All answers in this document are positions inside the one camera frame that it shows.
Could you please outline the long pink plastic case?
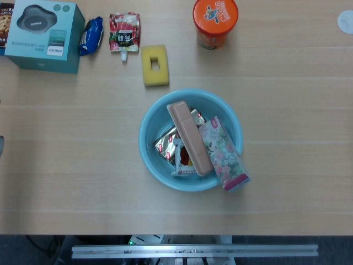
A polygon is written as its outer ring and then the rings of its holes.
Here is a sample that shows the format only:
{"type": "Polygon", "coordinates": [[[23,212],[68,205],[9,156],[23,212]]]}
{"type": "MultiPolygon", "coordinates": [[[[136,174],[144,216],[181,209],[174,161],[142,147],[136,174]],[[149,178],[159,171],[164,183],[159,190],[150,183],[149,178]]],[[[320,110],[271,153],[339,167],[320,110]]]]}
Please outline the long pink plastic case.
{"type": "Polygon", "coordinates": [[[184,146],[199,176],[213,171],[213,165],[202,140],[201,134],[185,101],[167,105],[168,112],[184,143],[184,146]]]}

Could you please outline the floral pink tissue carton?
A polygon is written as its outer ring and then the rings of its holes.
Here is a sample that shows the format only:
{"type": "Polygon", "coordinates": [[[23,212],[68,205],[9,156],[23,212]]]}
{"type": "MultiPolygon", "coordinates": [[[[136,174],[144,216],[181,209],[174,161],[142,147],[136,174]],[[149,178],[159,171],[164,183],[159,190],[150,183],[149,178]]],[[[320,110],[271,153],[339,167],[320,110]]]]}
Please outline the floral pink tissue carton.
{"type": "Polygon", "coordinates": [[[199,127],[199,132],[224,190],[231,192],[251,181],[228,131],[217,116],[199,127]]]}

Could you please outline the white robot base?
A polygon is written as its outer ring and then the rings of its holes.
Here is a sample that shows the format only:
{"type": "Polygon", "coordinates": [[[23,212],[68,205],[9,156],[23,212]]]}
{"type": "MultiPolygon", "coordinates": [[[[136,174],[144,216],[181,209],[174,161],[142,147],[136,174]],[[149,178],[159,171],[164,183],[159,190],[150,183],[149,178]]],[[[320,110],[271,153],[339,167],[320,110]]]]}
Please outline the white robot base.
{"type": "Polygon", "coordinates": [[[231,244],[232,235],[132,235],[131,245],[214,245],[231,244]]]}

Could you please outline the light blue plastic bowl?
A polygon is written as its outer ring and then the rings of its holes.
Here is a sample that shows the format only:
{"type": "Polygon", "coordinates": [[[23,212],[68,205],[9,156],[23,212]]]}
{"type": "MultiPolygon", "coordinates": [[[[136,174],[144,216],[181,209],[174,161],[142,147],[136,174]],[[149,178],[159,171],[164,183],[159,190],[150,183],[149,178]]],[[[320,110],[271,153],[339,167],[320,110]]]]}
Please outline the light blue plastic bowl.
{"type": "Polygon", "coordinates": [[[167,105],[184,100],[198,110],[206,120],[218,117],[226,127],[239,155],[243,153],[243,132],[233,108],[221,97],[201,89],[183,89],[164,95],[157,100],[142,119],[138,146],[146,168],[164,185],[185,192],[200,192],[219,185],[216,173],[200,177],[173,177],[173,166],[159,155],[154,142],[174,126],[167,105]]]}

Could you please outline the teal speaker retail box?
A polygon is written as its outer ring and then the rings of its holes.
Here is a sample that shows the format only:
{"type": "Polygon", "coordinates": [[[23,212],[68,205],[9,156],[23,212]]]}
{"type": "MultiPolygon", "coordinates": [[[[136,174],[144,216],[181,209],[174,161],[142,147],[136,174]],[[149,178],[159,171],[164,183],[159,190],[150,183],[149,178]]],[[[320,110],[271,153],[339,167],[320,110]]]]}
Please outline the teal speaker retail box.
{"type": "Polygon", "coordinates": [[[4,54],[20,68],[77,73],[84,27],[77,3],[15,0],[4,54]]]}

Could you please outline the chocolate cookie box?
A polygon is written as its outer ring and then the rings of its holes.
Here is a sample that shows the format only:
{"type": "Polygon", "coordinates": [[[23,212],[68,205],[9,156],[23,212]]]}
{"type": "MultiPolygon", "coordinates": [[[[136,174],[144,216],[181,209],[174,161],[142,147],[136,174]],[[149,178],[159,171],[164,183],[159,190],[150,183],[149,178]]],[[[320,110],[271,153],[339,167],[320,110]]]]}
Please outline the chocolate cookie box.
{"type": "Polygon", "coordinates": [[[14,3],[0,2],[0,56],[3,56],[12,20],[14,3]]]}

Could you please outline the blue cookie packet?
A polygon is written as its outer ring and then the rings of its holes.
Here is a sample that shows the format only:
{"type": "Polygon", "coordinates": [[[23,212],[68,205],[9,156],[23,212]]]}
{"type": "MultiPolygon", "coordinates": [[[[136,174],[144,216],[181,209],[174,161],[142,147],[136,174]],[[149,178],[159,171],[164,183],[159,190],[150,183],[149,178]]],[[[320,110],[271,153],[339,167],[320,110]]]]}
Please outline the blue cookie packet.
{"type": "Polygon", "coordinates": [[[103,37],[103,18],[96,17],[89,20],[84,28],[79,43],[79,55],[85,56],[94,53],[100,45],[103,37]]]}

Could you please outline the gold foil snack packet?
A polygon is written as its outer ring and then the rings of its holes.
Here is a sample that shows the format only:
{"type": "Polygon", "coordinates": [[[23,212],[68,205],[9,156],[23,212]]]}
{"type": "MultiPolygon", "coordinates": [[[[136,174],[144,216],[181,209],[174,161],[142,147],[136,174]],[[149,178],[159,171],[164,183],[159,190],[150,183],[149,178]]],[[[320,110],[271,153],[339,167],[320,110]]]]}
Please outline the gold foil snack packet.
{"type": "MultiPolygon", "coordinates": [[[[197,127],[206,122],[204,116],[197,109],[190,109],[191,116],[197,127]]],[[[167,129],[166,132],[158,138],[153,144],[158,154],[172,165],[175,165],[175,148],[174,139],[180,138],[175,126],[167,129]]]]}

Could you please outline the yellow sponge with hole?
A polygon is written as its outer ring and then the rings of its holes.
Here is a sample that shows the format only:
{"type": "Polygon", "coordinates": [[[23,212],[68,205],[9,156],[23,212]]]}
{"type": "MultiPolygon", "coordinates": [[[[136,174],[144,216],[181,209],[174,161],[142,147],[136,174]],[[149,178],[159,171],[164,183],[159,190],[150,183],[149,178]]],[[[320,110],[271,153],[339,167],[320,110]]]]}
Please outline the yellow sponge with hole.
{"type": "Polygon", "coordinates": [[[141,48],[144,85],[164,86],[169,84],[167,50],[164,45],[141,48]]]}

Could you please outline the red drink pouch with spout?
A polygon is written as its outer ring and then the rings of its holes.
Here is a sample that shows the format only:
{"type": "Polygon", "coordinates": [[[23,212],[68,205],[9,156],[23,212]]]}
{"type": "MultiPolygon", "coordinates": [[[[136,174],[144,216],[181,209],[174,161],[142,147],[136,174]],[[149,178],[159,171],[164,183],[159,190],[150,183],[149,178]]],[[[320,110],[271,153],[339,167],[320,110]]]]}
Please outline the red drink pouch with spout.
{"type": "Polygon", "coordinates": [[[109,46],[111,52],[119,52],[122,62],[127,62],[129,52],[139,52],[140,15],[134,12],[110,14],[109,46]]]}

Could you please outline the white red yellow snack packet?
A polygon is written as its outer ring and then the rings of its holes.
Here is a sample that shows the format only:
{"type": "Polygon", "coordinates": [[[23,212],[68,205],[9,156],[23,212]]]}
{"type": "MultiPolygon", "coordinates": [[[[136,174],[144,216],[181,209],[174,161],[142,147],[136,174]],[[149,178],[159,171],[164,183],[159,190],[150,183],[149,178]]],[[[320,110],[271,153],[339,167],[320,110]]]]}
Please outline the white red yellow snack packet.
{"type": "Polygon", "coordinates": [[[175,145],[175,171],[172,173],[172,176],[188,177],[195,175],[195,167],[193,166],[183,141],[179,138],[175,138],[173,144],[175,145]]]}

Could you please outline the orange instant noodle cup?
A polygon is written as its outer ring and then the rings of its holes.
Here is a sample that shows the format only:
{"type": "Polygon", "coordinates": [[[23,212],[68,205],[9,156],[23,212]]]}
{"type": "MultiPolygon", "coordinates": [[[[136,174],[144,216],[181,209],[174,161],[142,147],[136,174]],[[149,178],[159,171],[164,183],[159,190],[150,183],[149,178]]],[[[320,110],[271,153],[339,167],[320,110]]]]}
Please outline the orange instant noodle cup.
{"type": "Polygon", "coordinates": [[[221,47],[238,21],[235,0],[197,0],[192,17],[197,30],[197,41],[206,49],[221,47]]]}

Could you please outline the white round table grommet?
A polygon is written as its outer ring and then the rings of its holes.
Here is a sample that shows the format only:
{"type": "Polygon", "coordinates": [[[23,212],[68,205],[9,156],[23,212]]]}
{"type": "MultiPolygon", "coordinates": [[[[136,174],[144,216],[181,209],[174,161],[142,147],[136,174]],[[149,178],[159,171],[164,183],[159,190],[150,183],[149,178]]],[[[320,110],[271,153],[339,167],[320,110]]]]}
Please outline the white round table grommet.
{"type": "Polygon", "coordinates": [[[337,24],[343,33],[353,35],[353,9],[342,11],[337,18],[337,24]]]}

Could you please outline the aluminium profile rail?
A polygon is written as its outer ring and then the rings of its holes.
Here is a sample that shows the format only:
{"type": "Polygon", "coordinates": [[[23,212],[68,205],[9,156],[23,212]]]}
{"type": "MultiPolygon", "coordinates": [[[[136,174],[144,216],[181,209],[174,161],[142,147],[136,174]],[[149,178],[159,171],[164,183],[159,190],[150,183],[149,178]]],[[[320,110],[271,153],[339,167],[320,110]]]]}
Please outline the aluminium profile rail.
{"type": "Polygon", "coordinates": [[[117,245],[74,246],[73,259],[317,257],[317,245],[117,245]]]}

